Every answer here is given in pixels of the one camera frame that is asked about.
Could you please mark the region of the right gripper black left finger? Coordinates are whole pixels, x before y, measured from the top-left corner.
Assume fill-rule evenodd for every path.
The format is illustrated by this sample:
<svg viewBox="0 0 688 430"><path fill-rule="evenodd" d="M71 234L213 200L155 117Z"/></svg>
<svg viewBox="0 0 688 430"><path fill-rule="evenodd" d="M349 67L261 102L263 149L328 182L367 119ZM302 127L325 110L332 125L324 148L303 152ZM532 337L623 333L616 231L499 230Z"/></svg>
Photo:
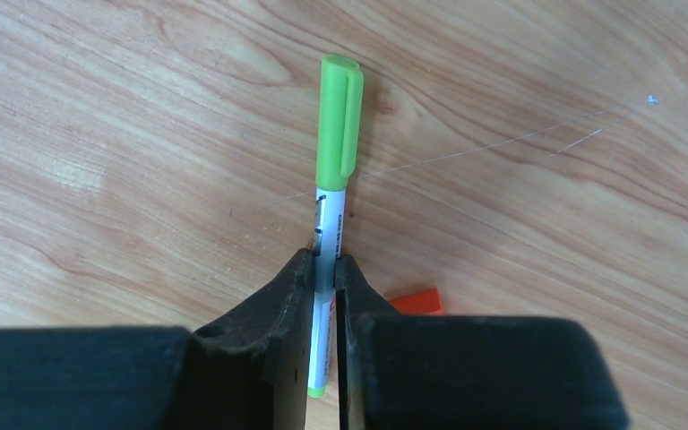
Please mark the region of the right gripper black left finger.
<svg viewBox="0 0 688 430"><path fill-rule="evenodd" d="M313 256L195 331L0 329L0 429L301 429Z"/></svg>

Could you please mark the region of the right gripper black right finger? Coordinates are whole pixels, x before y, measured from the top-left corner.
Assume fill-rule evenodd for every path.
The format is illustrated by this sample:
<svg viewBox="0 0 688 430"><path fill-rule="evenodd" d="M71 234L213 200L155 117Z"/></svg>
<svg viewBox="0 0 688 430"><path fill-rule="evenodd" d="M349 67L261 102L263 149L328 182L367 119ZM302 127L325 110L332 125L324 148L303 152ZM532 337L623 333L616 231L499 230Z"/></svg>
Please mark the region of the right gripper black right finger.
<svg viewBox="0 0 688 430"><path fill-rule="evenodd" d="M625 429L606 360L557 317L402 314L341 257L337 305L343 429Z"/></svg>

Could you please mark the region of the light green white marker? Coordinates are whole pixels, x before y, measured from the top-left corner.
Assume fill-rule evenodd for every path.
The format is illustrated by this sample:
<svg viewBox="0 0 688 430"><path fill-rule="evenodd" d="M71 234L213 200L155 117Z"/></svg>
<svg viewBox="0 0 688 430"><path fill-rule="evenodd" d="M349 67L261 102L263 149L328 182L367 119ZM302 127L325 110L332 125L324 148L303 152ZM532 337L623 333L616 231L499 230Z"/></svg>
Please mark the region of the light green white marker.
<svg viewBox="0 0 688 430"><path fill-rule="evenodd" d="M328 382L334 268L340 257L347 187L357 164L364 95L360 65L329 54L321 62L315 164L314 307L307 394L320 398Z"/></svg>

